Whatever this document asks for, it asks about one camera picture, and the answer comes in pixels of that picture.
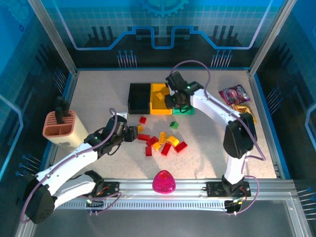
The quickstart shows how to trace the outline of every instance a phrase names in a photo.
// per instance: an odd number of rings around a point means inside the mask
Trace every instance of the snack bag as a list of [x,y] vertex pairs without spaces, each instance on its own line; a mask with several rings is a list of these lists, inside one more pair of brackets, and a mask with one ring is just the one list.
[[232,105],[233,110],[236,110],[238,112],[241,112],[242,114],[244,113],[250,113],[252,115],[253,118],[253,122],[257,123],[257,120],[255,118],[255,115],[253,114],[251,108],[247,105]]
[[219,91],[219,94],[225,100],[227,105],[238,105],[246,101],[251,101],[242,85],[236,85],[225,90],[221,90]]

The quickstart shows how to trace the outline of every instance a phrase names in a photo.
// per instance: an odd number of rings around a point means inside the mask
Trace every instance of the green block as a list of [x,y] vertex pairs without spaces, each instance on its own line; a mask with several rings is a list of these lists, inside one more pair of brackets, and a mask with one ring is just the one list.
[[171,122],[171,124],[170,124],[170,127],[173,129],[178,129],[178,126],[179,126],[179,124],[176,121]]
[[[187,110],[187,109],[188,109],[188,107],[184,107],[184,108],[182,109],[182,111],[185,111],[185,110]],[[186,112],[184,112],[184,113],[180,112],[180,109],[179,109],[179,108],[174,108],[174,109],[172,109],[172,114],[173,114],[173,115],[194,115],[194,108],[193,108],[192,106],[190,106],[190,108],[188,109],[188,111],[186,111]]]

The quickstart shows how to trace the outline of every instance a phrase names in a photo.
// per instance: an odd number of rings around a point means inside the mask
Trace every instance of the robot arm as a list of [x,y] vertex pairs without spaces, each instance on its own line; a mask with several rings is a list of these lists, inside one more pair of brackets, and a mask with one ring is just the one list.
[[[72,200],[76,197],[89,194],[91,197],[96,197],[103,189],[104,179],[94,171],[85,172],[74,179],[71,179],[78,171],[95,162],[103,155],[113,155],[120,147],[123,141],[132,142],[138,136],[137,127],[127,127],[126,116],[118,114],[118,122],[114,133],[102,146],[91,150],[90,152],[79,155],[62,165],[54,171],[48,179],[46,179],[38,189],[36,189],[30,202],[27,205],[25,214],[35,223],[44,221],[53,210],[61,204]],[[35,176],[27,173],[23,177],[21,184],[22,193],[17,200],[17,205],[23,207],[26,198],[34,187],[41,181],[49,172],[62,163],[64,160],[80,153],[81,151],[92,148],[100,144],[110,134],[114,127],[114,116],[109,119],[107,125],[94,133],[88,135],[84,142],[71,154],[64,159],[51,166],[50,168],[39,172]],[[112,149],[117,146],[116,150],[110,154]]]
[[168,108],[177,107],[181,111],[187,106],[193,106],[215,120],[225,130],[223,146],[228,153],[228,163],[226,172],[222,176],[222,186],[226,193],[230,195],[243,183],[242,165],[245,156],[253,148],[253,142],[248,133],[232,114],[246,123],[256,139],[252,116],[248,113],[239,114],[239,112],[227,107],[207,92],[207,96],[211,100],[208,99],[202,85],[197,82],[188,84],[179,72],[174,72],[167,77],[166,85],[170,90],[170,95],[165,96],[165,103]]

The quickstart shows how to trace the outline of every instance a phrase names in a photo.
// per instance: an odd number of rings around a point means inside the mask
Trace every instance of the red cube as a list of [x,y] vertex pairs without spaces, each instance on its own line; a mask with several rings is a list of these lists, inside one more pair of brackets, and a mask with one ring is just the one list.
[[166,143],[164,145],[162,151],[161,151],[161,154],[166,157],[168,152],[169,152],[169,150],[170,150],[170,147],[171,147],[171,144],[170,143]]
[[142,124],[145,124],[145,123],[146,123],[146,120],[147,120],[147,118],[145,118],[145,117],[140,117],[139,122],[142,123]]
[[147,157],[151,157],[153,154],[152,154],[152,147],[146,147],[145,148],[145,154]]
[[157,137],[155,137],[155,136],[153,136],[149,141],[147,141],[147,145],[148,146],[152,146],[153,144],[155,144],[156,142],[158,142],[158,138]]
[[187,144],[185,142],[181,142],[179,145],[177,145],[174,149],[176,150],[177,153],[179,153],[180,151],[184,150],[185,148],[187,148]]
[[142,141],[148,141],[150,139],[150,135],[138,134],[137,139]]

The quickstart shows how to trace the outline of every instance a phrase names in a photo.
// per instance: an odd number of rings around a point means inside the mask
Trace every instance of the pink plastic lid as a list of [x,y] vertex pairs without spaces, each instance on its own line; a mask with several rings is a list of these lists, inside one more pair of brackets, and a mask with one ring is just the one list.
[[160,194],[169,194],[176,189],[176,182],[173,176],[167,171],[160,171],[154,178],[153,190]]

